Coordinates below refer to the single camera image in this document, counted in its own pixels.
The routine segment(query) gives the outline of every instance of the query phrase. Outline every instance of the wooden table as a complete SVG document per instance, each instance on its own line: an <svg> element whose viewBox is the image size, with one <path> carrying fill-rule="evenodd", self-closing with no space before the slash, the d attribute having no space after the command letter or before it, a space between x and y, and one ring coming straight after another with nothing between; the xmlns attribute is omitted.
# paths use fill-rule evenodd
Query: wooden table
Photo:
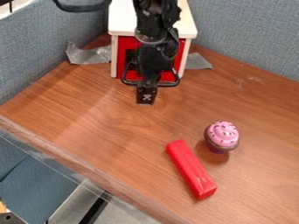
<svg viewBox="0 0 299 224"><path fill-rule="evenodd" d="M214 69L186 71L152 107L136 105L136 90L111 79L109 64L63 62L4 104L0 124L163 222L299 223L299 83L193 50ZM229 155L203 141L218 120L240 129ZM197 201L165 153L179 138L218 184L212 197Z"/></svg>

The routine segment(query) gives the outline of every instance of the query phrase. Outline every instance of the red block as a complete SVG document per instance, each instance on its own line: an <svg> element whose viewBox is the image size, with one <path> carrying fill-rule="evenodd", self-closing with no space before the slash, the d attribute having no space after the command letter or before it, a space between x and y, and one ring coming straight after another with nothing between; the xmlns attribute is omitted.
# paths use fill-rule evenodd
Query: red block
<svg viewBox="0 0 299 224"><path fill-rule="evenodd" d="M184 140L177 140L166 146L166 151L180 170L196 198L201 200L215 193L217 186L206 173Z"/></svg>

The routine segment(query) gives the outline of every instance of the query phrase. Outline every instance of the cable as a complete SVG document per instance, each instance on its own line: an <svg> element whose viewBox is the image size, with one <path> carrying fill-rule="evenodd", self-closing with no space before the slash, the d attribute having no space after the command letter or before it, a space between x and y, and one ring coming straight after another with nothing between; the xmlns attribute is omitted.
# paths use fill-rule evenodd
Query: cable
<svg viewBox="0 0 299 224"><path fill-rule="evenodd" d="M105 10L111 4L112 0L104 0L101 3L95 5L84 5L84 6L63 4L59 0L53 0L53 2L55 2L56 5L63 11L90 12L90 11Z"/></svg>

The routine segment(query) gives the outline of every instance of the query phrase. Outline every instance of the gray tape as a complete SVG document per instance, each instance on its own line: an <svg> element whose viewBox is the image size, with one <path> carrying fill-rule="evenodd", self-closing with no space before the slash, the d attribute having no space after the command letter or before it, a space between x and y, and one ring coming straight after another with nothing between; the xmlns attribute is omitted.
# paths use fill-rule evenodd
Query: gray tape
<svg viewBox="0 0 299 224"><path fill-rule="evenodd" d="M73 42L69 42L66 55L72 64L77 65L108 63L111 61L111 45L81 50Z"/></svg>
<svg viewBox="0 0 299 224"><path fill-rule="evenodd" d="M212 68L212 64L207 61L199 53L194 52L188 54L187 63L185 69L206 69Z"/></svg>

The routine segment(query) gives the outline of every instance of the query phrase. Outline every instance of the table edge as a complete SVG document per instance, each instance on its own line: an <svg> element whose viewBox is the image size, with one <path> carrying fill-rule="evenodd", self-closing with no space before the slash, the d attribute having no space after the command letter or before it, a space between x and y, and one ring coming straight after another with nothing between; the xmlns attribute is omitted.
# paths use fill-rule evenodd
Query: table edge
<svg viewBox="0 0 299 224"><path fill-rule="evenodd" d="M66 167L69 167L86 178L91 179L95 184L103 187L116 197L124 200L162 223L187 223L187 221L181 216L178 216L168 208L161 206L158 202L142 195L134 188L108 175L103 170L95 168L88 162L75 157L58 145L29 131L27 128L13 122L3 115L0 115L0 130L6 131L23 143L29 144L34 149L49 155Z"/></svg>

